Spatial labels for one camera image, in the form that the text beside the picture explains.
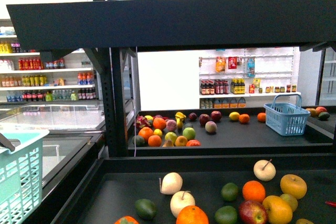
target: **teal basket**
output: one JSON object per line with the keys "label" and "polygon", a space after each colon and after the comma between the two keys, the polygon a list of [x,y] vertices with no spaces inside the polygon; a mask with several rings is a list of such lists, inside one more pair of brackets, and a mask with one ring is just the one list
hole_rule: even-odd
{"label": "teal basket", "polygon": [[19,224],[42,200],[42,137],[49,131],[0,133],[21,142],[13,152],[0,148],[0,224]]}
{"label": "teal basket", "polygon": [[[278,97],[297,95],[298,106],[291,103],[276,103]],[[273,103],[266,103],[266,125],[281,136],[303,135],[310,112],[303,109],[302,97],[299,94],[282,94],[273,99]]]}

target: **tomato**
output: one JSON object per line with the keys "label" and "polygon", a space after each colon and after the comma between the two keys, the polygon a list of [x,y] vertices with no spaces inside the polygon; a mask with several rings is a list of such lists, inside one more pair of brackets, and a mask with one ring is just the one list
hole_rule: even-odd
{"label": "tomato", "polygon": [[194,140],[189,140],[186,146],[201,146],[201,143],[200,141],[194,139]]}

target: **basket handle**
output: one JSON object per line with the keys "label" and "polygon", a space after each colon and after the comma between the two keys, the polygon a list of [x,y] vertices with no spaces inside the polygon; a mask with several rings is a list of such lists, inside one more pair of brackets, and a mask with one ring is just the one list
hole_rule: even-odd
{"label": "basket handle", "polygon": [[272,103],[272,109],[274,109],[275,108],[275,100],[278,98],[278,97],[289,97],[289,96],[291,96],[291,95],[297,95],[298,97],[299,97],[299,108],[301,108],[301,106],[302,106],[302,96],[301,95],[299,95],[299,94],[279,94],[279,95],[277,95],[276,97],[274,97],[274,99],[273,99],[273,103]]}
{"label": "basket handle", "polygon": [[1,133],[0,146],[10,149],[11,152],[15,151],[15,146]]}

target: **apple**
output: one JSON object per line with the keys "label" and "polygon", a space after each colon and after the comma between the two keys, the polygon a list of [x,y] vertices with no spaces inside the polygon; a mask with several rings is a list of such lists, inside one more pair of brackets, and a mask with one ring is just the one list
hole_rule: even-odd
{"label": "apple", "polygon": [[295,174],[286,174],[280,181],[280,187],[284,194],[292,194],[295,199],[301,199],[306,195],[307,184]]}
{"label": "apple", "polygon": [[287,224],[293,218],[293,212],[287,202],[279,196],[267,196],[262,202],[266,208],[269,223]]}
{"label": "apple", "polygon": [[199,122],[201,124],[201,126],[205,126],[205,124],[210,121],[210,116],[207,114],[201,114],[199,117]]}
{"label": "apple", "polygon": [[292,194],[281,194],[280,198],[288,203],[293,212],[298,208],[298,200]]}
{"label": "apple", "polygon": [[197,119],[197,115],[195,113],[190,113],[188,118],[190,119],[190,121],[194,122]]}
{"label": "apple", "polygon": [[211,119],[214,121],[214,122],[219,122],[222,118],[222,114],[219,112],[219,111],[213,111],[211,112]]}
{"label": "apple", "polygon": [[267,223],[267,212],[265,207],[254,200],[245,200],[239,205],[239,216],[244,223],[265,224]]}

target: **black shelf frame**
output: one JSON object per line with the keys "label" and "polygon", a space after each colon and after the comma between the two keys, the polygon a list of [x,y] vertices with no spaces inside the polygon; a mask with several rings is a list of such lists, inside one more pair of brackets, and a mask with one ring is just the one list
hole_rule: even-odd
{"label": "black shelf frame", "polygon": [[49,52],[53,59],[73,48],[92,51],[89,58],[101,74],[110,157],[128,154],[125,50],[136,55],[279,46],[335,50],[336,45],[336,0],[96,0],[7,9],[23,48]]}

